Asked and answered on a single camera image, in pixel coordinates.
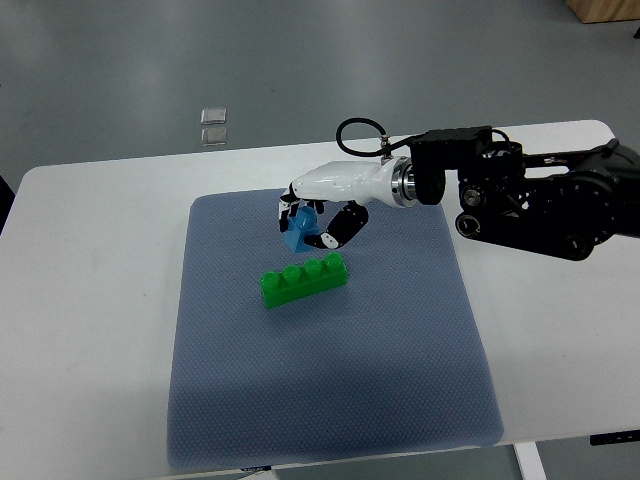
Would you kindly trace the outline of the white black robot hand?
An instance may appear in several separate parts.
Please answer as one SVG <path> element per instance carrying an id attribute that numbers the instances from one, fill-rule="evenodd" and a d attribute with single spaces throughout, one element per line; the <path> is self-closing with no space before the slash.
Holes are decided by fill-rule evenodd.
<path id="1" fill-rule="evenodd" d="M 324 212 L 326 202 L 345 206 L 326 229 L 304 238 L 317 249 L 338 249 L 348 243 L 368 222 L 366 205 L 377 200 L 391 207 L 414 204 L 403 196 L 401 178 L 409 165 L 407 158 L 385 164 L 372 161 L 333 161 L 292 180 L 280 196 L 278 224 L 282 233 L 289 227 L 302 204 Z"/>

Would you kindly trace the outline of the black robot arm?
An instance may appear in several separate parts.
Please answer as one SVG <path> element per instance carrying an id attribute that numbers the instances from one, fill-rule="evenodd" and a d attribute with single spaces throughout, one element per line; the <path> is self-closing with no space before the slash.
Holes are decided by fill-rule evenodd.
<path id="1" fill-rule="evenodd" d="M 457 173 L 458 233 L 581 261 L 614 235 L 639 235 L 639 155 L 612 139 L 589 150 L 527 154 L 490 126 L 429 130 L 404 140 L 414 196 L 439 203 Z"/>

